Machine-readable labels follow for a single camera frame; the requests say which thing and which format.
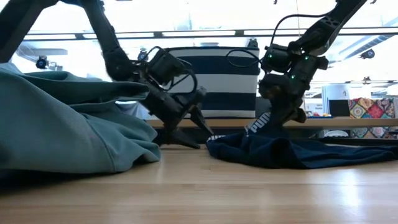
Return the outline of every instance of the navy blue garment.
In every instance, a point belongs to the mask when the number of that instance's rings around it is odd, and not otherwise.
[[[398,159],[395,146],[328,146],[317,141],[294,141],[283,128],[210,138],[206,145],[216,159],[269,169],[317,169]]]

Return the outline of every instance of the teal cloth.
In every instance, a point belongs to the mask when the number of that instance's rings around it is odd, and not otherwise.
[[[0,64],[0,170],[114,173],[159,161],[156,131],[115,104],[142,100],[148,91],[138,83],[23,74]]]

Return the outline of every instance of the wooden table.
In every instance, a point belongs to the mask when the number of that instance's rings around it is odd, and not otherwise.
[[[269,170],[171,147],[123,174],[3,190],[0,223],[396,224],[397,187],[398,162]]]
[[[249,124],[252,119],[208,119],[206,122],[211,128],[242,128]],[[148,120],[155,128],[160,128],[163,122],[160,120]],[[196,125],[189,119],[181,121],[182,128],[195,127]],[[308,129],[351,129],[362,127],[387,127],[398,126],[398,119],[352,119],[337,117],[332,119],[307,119],[305,123],[289,121],[285,124],[286,128],[308,128]]]

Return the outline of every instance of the robotic arm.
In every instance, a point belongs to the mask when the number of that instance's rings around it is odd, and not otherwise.
[[[272,105],[267,127],[282,126],[289,120],[304,123],[305,112],[300,108],[302,97],[318,69],[326,70],[329,61],[324,54],[335,41],[341,28],[364,5],[366,0],[336,0],[337,5],[296,41],[287,47],[271,44],[266,47],[261,68],[264,78],[259,93]],[[272,71],[283,75],[272,74]]]
[[[58,0],[10,0],[0,13],[0,63],[10,60],[43,9],[53,6]],[[206,125],[199,104],[206,95],[203,87],[195,85],[191,93],[168,93],[160,87],[173,83],[175,77],[190,74],[197,83],[195,74],[186,67],[186,62],[175,58],[166,50],[157,47],[152,60],[130,60],[120,47],[115,31],[104,14],[100,0],[63,0],[67,4],[82,7],[97,36],[103,52],[108,75],[115,81],[131,81],[145,84],[150,93],[140,101],[150,112],[164,122],[155,142],[158,144],[181,144],[200,148],[177,125],[188,113],[191,120],[208,135],[213,132]]]

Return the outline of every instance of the striped storage bin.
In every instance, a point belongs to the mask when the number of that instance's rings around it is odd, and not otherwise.
[[[226,54],[237,47],[179,47],[169,49],[175,57],[192,64],[198,86],[207,90],[202,113],[205,118],[254,118],[256,115],[258,63],[237,68],[228,63]],[[242,48],[259,55],[257,48]],[[255,62],[245,52],[233,52],[230,61],[236,65]],[[190,77],[173,87],[171,93],[189,92],[193,88]]]

